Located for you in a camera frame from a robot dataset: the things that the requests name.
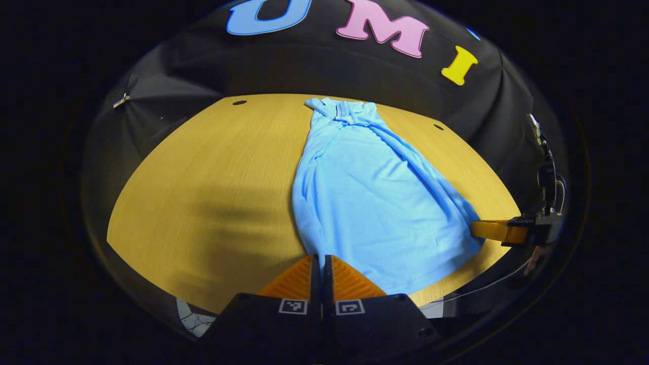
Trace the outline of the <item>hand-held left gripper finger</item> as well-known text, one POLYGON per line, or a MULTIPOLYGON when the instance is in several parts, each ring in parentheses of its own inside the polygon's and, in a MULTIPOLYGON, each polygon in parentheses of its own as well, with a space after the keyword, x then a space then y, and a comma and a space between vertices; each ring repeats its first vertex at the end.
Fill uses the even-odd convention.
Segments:
POLYGON ((237 293, 199 344, 202 365, 313 365, 320 332, 320 265, 299 260, 256 294, 237 293))
POLYGON ((323 274, 324 365, 441 365, 441 334, 406 294, 387 295, 334 255, 323 274))

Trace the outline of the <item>black backdrop cloth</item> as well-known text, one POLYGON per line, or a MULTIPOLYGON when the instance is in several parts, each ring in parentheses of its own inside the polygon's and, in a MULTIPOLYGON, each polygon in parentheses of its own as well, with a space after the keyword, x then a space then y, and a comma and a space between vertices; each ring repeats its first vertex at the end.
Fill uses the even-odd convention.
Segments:
POLYGON ((233 35, 226 25, 236 0, 214 10, 151 49, 107 91, 83 152, 84 219, 97 255, 118 285, 138 301, 165 293, 130 268, 106 240, 109 211, 127 179, 164 138, 209 102, 262 93, 325 92, 357 96, 450 123, 494 169, 522 210, 539 200, 532 145, 524 115, 542 120, 559 175, 571 179, 565 128, 550 88, 540 85, 490 39, 417 0, 370 0, 391 19, 407 16, 429 26, 423 59, 374 40, 343 40, 334 30, 351 11, 343 0, 308 3, 304 18, 274 32, 233 35), (123 93, 131 99, 113 109, 123 93))

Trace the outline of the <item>light blue T-shirt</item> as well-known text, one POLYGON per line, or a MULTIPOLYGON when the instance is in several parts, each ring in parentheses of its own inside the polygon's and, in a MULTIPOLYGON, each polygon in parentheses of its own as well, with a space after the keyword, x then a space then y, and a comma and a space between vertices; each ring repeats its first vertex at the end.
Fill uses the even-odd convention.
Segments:
POLYGON ((292 206, 301 242, 334 255, 387 294, 413 294, 456 272, 484 240, 472 204, 373 102, 311 98, 292 206))

